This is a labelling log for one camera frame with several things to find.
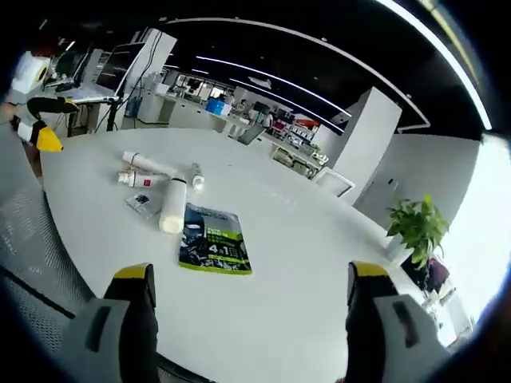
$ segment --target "white table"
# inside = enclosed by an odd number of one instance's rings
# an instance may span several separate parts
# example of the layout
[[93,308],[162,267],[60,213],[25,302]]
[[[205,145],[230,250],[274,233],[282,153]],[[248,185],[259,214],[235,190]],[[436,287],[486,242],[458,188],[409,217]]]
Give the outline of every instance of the white table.
[[[62,241],[99,296],[122,267],[154,264],[159,353],[220,383],[332,383],[343,376],[347,264],[385,262],[381,227],[214,131],[128,130],[63,145],[63,152],[42,153]],[[180,235],[158,231],[124,202],[137,191],[116,184],[124,150],[200,163],[206,188],[189,201],[240,217],[253,274],[179,267]]]

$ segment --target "bottle cap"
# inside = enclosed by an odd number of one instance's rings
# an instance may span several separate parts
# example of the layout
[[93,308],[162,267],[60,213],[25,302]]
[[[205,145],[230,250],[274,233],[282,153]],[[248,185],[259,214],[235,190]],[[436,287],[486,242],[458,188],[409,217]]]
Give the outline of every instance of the bottle cap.
[[192,189],[194,192],[202,192],[204,190],[204,177],[201,176],[193,177]]
[[118,172],[117,176],[119,177],[117,179],[117,182],[119,184],[129,184],[129,173],[128,172]]

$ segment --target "black ceiling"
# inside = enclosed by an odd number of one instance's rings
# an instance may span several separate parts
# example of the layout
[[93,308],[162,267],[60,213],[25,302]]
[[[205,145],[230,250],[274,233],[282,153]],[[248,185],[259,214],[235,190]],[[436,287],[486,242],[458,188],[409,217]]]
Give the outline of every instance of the black ceiling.
[[[445,43],[449,42],[436,21],[418,2],[400,2]],[[159,26],[178,39],[172,63],[183,70],[205,69],[210,72],[211,78],[219,81],[226,81],[229,77],[246,81],[248,75],[254,75],[223,64],[199,61],[195,56],[232,61],[285,78],[343,108],[357,101],[371,86],[376,86],[403,107],[400,126],[422,123],[417,113],[377,77],[342,55],[306,39],[232,22],[165,23],[184,18],[240,18],[298,30],[315,38],[326,38],[328,43],[366,62],[404,93],[410,94],[412,101],[431,122],[431,128],[414,132],[472,139],[480,137],[481,120],[452,69],[421,34],[374,0],[317,0],[306,5],[262,1],[250,3],[248,7],[240,2],[207,5],[181,2],[173,3],[161,13],[158,18],[144,15],[137,18],[97,18],[99,27],[93,24],[92,17],[88,19],[88,29],[95,30],[96,43],[108,49],[109,44],[126,41],[133,28]],[[79,22],[83,20],[71,20],[67,33],[73,33],[70,24]],[[473,30],[467,27],[471,24],[464,22],[465,18],[461,20],[462,27],[471,33]],[[484,65],[487,64],[485,59],[486,56],[482,59]],[[272,91],[327,119],[337,113],[331,106],[279,81],[272,80]]]

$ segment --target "yellow robot part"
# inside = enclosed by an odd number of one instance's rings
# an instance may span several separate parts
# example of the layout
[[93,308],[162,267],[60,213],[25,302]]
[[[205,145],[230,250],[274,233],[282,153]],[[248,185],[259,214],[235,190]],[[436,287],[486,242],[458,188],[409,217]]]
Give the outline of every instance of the yellow robot part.
[[39,131],[36,147],[43,152],[61,152],[64,148],[55,132],[47,126]]

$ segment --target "chair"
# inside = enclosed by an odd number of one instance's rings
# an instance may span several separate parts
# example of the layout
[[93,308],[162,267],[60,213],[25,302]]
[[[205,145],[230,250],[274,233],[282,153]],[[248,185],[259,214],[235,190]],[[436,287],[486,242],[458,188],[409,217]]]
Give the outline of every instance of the chair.
[[318,174],[312,178],[312,181],[316,182],[320,187],[327,189],[338,198],[346,195],[355,187],[354,183],[330,168],[321,169]]

